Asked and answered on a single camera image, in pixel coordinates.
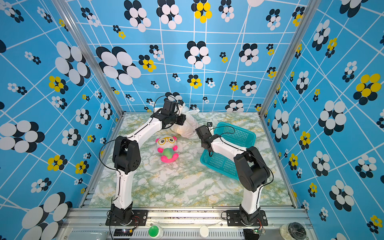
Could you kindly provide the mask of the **white translucent plastic bag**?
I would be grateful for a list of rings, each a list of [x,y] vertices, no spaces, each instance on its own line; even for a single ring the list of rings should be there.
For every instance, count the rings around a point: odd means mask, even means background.
[[[181,108],[181,113],[186,115],[186,120],[184,121],[182,126],[173,125],[171,127],[171,130],[181,135],[184,138],[187,138],[187,139],[192,138],[193,136],[196,135],[195,129],[198,128],[199,126],[197,120],[194,118],[193,115],[199,112],[200,110],[198,108],[194,110],[190,110],[189,108],[183,106]]]

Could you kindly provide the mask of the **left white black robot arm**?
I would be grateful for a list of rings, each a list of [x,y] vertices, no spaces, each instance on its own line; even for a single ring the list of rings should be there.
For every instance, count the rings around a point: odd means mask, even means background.
[[[178,101],[165,99],[163,107],[154,112],[136,131],[115,139],[113,163],[117,170],[117,190],[111,204],[111,214],[122,225],[130,223],[133,216],[133,177],[141,163],[141,146],[152,135],[167,126],[183,125],[185,119],[186,116],[181,113]]]

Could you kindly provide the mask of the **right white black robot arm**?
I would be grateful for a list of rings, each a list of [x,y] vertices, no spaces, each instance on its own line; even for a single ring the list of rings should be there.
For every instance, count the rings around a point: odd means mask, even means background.
[[[244,196],[240,204],[240,217],[246,226],[255,223],[260,215],[260,199],[268,178],[273,174],[256,147],[242,148],[213,135],[208,126],[196,129],[202,147],[209,153],[220,154],[234,162]]]

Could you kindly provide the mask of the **pink panda plush toy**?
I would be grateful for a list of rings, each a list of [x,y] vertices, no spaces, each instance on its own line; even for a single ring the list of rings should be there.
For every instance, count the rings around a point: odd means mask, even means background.
[[[156,139],[157,151],[161,154],[161,161],[163,163],[172,163],[179,158],[177,153],[177,137],[165,136]]]

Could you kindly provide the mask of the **teal plastic basket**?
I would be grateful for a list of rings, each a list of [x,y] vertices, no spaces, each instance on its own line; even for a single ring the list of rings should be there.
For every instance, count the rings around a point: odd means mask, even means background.
[[[216,127],[209,128],[209,130],[212,135],[217,134],[221,137],[215,147],[218,152],[209,153],[203,148],[200,162],[211,170],[238,180],[234,157],[254,146],[256,134],[225,122],[220,122]]]

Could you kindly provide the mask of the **white round button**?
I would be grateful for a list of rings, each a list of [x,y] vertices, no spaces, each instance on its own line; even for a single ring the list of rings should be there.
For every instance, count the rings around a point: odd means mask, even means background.
[[[201,238],[207,238],[209,236],[209,228],[207,226],[200,227],[199,234]]]

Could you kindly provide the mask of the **green push button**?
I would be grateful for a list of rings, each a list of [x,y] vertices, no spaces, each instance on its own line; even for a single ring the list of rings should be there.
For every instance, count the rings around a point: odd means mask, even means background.
[[[160,228],[156,225],[153,225],[149,228],[148,234],[151,238],[155,239],[160,235]]]

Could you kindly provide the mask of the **small circuit board right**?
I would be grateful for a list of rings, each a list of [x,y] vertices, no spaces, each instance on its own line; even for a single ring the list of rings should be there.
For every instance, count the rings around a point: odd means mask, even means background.
[[[243,229],[245,240],[259,240],[265,235],[265,231],[258,229]]]

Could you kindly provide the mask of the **small circuit board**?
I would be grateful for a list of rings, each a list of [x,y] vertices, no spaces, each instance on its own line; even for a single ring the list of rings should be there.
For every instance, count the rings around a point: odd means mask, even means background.
[[[243,229],[245,240],[259,240],[265,235],[265,231],[258,229]]]
[[[115,229],[114,237],[131,237],[133,235],[132,229]]]

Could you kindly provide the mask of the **small circuit board left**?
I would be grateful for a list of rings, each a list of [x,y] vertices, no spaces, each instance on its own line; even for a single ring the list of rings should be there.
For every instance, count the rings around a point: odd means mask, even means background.
[[[114,237],[131,237],[133,235],[132,229],[115,229]]]

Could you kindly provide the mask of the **tape roll in cup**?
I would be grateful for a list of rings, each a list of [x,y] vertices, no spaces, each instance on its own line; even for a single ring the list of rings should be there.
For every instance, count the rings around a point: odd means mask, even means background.
[[[307,232],[305,227],[298,222],[282,225],[279,228],[279,232],[281,237],[284,240],[306,240],[307,239]]]

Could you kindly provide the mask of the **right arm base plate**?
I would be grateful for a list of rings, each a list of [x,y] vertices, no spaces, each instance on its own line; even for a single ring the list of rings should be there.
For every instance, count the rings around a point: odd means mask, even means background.
[[[244,225],[244,223],[242,222],[240,210],[227,210],[226,213],[228,227],[246,227],[246,225]],[[265,211],[260,210],[256,217],[257,218],[252,224],[252,227],[260,227],[260,224],[262,224],[263,227],[269,225]]]

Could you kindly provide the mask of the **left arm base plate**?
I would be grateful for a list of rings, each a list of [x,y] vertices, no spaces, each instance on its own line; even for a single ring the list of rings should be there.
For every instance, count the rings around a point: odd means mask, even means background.
[[[148,210],[137,210],[133,209],[131,218],[127,220],[126,222],[123,222],[122,220],[119,220],[117,217],[115,217],[112,212],[109,210],[107,211],[107,220],[105,225],[106,226],[145,226],[148,218]]]

